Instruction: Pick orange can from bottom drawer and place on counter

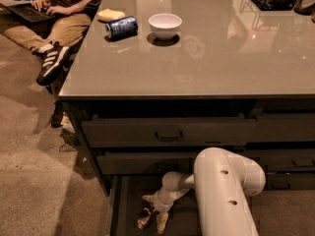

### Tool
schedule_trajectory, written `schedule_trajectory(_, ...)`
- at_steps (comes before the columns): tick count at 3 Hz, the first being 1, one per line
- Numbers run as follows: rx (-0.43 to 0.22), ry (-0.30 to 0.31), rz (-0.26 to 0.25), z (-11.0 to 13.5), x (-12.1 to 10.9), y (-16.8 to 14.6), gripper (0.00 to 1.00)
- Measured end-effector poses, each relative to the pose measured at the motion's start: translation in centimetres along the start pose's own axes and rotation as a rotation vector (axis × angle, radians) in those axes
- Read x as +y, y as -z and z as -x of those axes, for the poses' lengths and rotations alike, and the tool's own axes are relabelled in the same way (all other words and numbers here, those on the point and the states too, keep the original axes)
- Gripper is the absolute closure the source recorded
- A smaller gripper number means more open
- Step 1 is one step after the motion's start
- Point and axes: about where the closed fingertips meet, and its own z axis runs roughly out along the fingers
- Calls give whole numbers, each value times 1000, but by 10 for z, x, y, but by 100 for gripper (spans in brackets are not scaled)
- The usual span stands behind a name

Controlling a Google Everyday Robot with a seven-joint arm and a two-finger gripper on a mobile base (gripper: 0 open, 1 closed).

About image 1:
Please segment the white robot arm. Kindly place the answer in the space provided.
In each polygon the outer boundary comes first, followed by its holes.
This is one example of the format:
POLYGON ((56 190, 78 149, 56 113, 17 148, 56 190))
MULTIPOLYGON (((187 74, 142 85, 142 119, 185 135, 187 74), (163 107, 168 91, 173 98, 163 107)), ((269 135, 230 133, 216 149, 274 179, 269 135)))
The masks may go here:
POLYGON ((197 155, 193 174, 170 171, 163 176, 161 188, 143 199, 157 212, 159 233, 174 202, 194 190, 203 236, 259 236, 247 199, 259 195, 265 184, 257 162, 210 147, 197 155))

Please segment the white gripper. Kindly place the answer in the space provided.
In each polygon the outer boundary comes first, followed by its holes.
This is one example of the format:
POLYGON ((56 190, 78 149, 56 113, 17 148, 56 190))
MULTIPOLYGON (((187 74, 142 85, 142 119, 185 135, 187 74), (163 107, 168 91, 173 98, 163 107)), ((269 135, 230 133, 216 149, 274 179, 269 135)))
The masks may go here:
POLYGON ((161 187, 154 195, 143 195, 142 199, 148 203, 153 203, 154 208, 159 212, 157 215, 157 233, 162 234, 168 221, 168 211, 178 199, 177 191, 168 191, 161 187))

